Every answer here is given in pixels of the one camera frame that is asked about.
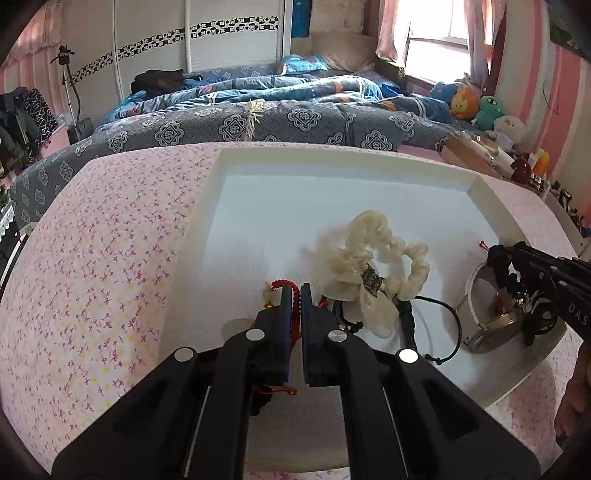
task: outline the white plush toy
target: white plush toy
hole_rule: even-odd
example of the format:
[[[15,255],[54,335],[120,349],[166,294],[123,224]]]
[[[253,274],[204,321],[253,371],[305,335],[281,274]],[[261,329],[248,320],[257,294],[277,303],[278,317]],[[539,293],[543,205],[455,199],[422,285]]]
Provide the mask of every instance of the white plush toy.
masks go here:
[[[516,116],[500,116],[495,120],[494,126],[495,133],[509,137],[514,145],[520,144],[525,137],[525,125]]]

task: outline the white hair scrunchie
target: white hair scrunchie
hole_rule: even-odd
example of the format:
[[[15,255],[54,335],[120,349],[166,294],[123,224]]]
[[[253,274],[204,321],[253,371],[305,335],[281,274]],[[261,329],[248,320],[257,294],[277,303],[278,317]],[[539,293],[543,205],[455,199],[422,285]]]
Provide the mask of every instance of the white hair scrunchie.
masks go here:
[[[403,255],[409,257],[413,263],[408,278],[391,273],[382,279],[368,247],[376,249],[380,261],[390,265],[399,263]],[[379,338],[388,338],[399,317],[392,298],[412,300],[419,294],[429,275],[427,252],[428,247],[422,242],[407,245],[402,238],[394,236],[383,213],[366,210],[349,224],[345,248],[330,252],[322,293],[334,300],[359,300],[369,330]]]

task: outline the green plush toy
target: green plush toy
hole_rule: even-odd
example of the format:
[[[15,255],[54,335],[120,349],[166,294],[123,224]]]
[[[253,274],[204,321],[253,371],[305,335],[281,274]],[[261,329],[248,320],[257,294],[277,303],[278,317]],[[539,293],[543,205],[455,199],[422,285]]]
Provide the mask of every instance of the green plush toy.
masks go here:
[[[480,130],[492,130],[497,118],[506,115],[499,102],[494,97],[486,95],[479,101],[480,111],[474,117],[472,124]]]

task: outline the stuffed toy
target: stuffed toy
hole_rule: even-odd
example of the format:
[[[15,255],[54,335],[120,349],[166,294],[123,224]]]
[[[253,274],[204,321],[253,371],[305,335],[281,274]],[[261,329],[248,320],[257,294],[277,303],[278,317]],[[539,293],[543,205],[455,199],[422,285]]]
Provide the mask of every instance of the stuffed toy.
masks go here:
[[[514,145],[518,145],[523,142],[525,137],[525,125],[516,116],[500,116],[493,123],[495,132],[506,135],[512,139]]]
[[[457,93],[457,89],[457,83],[438,82],[429,92],[429,97],[435,98],[435,100],[442,100],[449,105],[453,96]]]
[[[474,117],[472,125],[475,125],[482,131],[492,130],[494,121],[500,116],[504,116],[505,112],[496,99],[489,95],[482,97],[478,103],[480,105],[480,111]]]
[[[450,104],[450,111],[458,120],[472,120],[479,109],[478,98],[470,87],[458,91]]]

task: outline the red cord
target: red cord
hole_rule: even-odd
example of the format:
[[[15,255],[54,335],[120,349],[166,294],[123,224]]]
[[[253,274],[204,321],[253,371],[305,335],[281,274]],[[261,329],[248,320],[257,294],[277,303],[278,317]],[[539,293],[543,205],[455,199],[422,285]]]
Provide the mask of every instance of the red cord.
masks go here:
[[[295,388],[291,388],[291,387],[272,388],[270,392],[265,392],[257,387],[253,387],[253,388],[254,388],[254,390],[256,390],[257,392],[259,392],[262,395],[273,395],[273,393],[279,393],[279,392],[286,392],[288,395],[296,395],[297,394],[297,390]]]
[[[296,342],[301,338],[300,334],[300,289],[295,283],[289,280],[275,280],[271,287],[273,289],[289,285],[294,293],[293,306],[291,308],[291,346],[290,353],[296,346]]]

